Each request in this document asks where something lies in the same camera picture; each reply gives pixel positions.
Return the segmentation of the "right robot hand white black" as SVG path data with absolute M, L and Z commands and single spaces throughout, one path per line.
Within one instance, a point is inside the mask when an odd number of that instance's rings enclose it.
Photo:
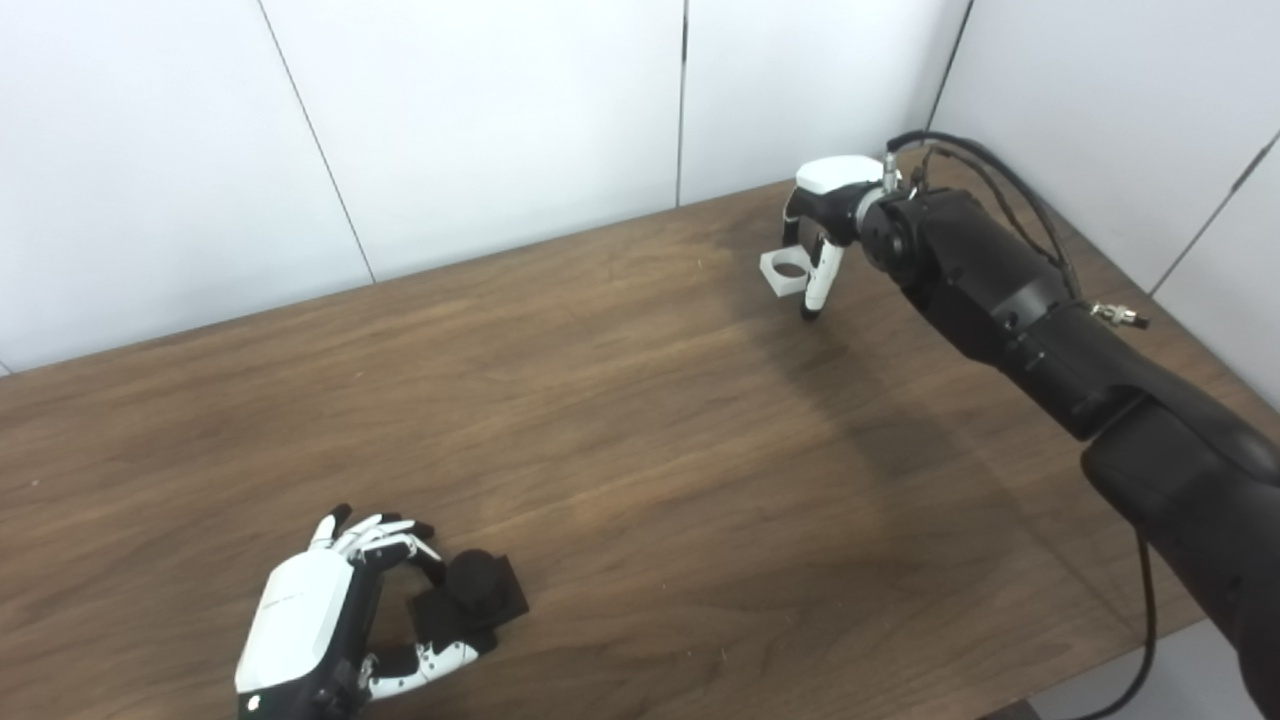
M 822 158 L 801 165 L 782 213 L 782 246 L 800 245 L 800 225 L 818 228 L 809 254 L 803 319 L 815 320 L 826 306 L 846 251 L 861 238 L 861 223 L 886 196 L 884 164 L 863 155 Z

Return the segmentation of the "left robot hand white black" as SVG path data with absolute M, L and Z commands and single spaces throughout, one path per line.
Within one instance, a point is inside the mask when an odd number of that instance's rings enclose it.
M 271 570 L 234 674 L 241 719 L 356 719 L 369 705 L 420 691 L 494 652 L 488 620 L 465 620 L 449 583 L 457 565 L 434 529 L 396 512 L 351 523 L 348 503 L 316 525 L 307 547 Z M 445 607 L 442 635 L 393 650 L 370 646 L 384 575 L 417 568 Z

